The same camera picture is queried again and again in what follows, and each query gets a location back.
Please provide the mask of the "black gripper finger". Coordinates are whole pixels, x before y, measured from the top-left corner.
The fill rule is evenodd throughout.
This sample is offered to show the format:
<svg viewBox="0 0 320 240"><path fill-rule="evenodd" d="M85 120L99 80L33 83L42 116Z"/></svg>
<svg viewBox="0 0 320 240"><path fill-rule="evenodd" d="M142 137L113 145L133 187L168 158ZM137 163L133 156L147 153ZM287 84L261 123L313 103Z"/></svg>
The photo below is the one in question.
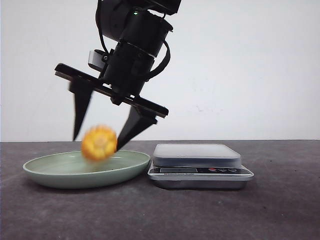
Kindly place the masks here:
<svg viewBox="0 0 320 240"><path fill-rule="evenodd" d="M156 123L155 112L131 106L128 118L117 138L117 150L120 150L131 139Z"/></svg>
<svg viewBox="0 0 320 240"><path fill-rule="evenodd" d="M89 106L93 88L90 85L82 84L81 82L71 82L69 91L74 94L74 126L73 137L75 141L84 121L87 108Z"/></svg>

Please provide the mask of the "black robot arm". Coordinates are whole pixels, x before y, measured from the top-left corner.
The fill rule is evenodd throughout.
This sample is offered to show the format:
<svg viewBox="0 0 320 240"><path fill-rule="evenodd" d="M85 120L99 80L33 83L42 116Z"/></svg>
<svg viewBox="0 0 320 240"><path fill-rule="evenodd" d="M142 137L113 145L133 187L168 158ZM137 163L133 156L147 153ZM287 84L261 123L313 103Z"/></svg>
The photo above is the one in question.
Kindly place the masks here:
<svg viewBox="0 0 320 240"><path fill-rule="evenodd" d="M110 97L115 105L130 105L128 118L117 138L117 148L165 118L166 107L142 98L144 84L160 74L171 59L171 52L157 67L153 67L161 47L166 46L166 36L173 26L167 15L178 12L178 0L100 0L95 21L100 39L117 42L111 50L91 50L88 65L99 72L91 76L64 63L55 67L57 76L69 80L69 90L74 94L74 128L77 137L93 92Z"/></svg>

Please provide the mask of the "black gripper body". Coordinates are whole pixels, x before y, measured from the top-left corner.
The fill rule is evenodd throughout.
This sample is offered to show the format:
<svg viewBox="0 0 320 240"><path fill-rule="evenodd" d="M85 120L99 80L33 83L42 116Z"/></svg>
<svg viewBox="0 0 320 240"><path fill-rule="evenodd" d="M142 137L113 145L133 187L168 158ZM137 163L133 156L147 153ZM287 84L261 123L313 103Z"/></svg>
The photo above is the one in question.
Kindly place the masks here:
<svg viewBox="0 0 320 240"><path fill-rule="evenodd" d="M64 63L55 67L55 75L71 82L89 85L96 91L110 97L113 104L122 103L131 107L155 112L156 116L165 118L168 109L140 96L142 88L148 80L161 73L168 65L168 57L152 69L154 56L142 48L128 42L120 42L109 53L103 72L94 77Z"/></svg>

